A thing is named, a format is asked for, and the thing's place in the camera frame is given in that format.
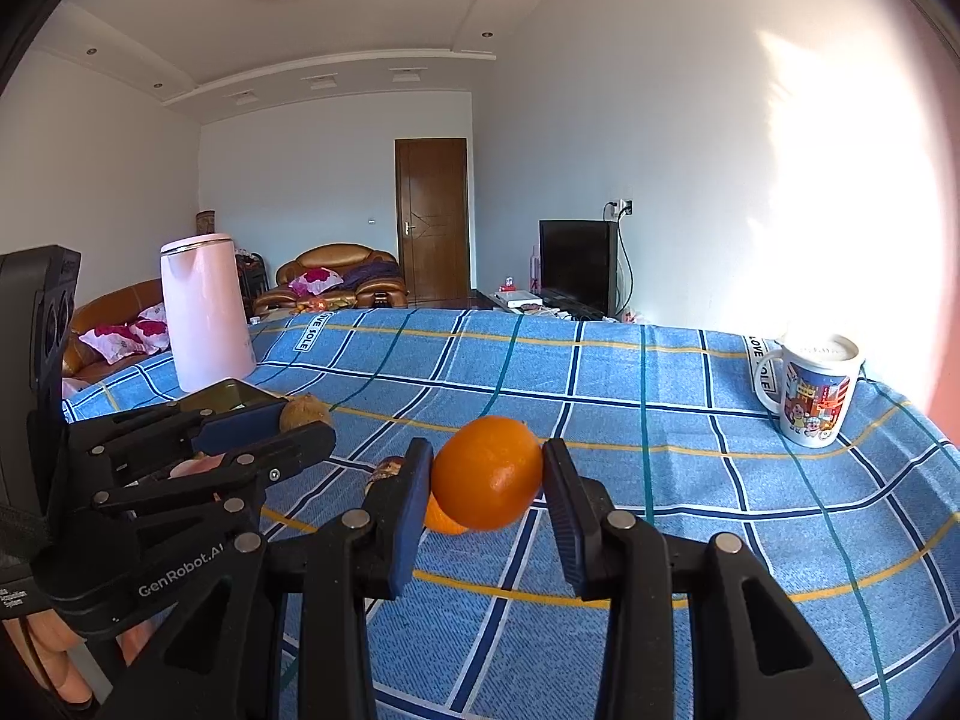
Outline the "person's left hand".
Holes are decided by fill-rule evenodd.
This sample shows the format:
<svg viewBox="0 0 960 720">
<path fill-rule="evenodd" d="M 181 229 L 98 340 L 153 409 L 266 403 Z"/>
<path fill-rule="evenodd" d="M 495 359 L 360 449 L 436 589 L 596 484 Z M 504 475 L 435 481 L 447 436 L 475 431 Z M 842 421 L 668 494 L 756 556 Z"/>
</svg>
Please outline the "person's left hand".
<svg viewBox="0 0 960 720">
<path fill-rule="evenodd" d="M 109 658 L 122 657 L 121 671 L 110 678 L 93 649 L 52 610 L 5 619 L 2 717 L 91 717 L 153 632 L 153 622 L 142 622 L 107 647 Z"/>
</svg>

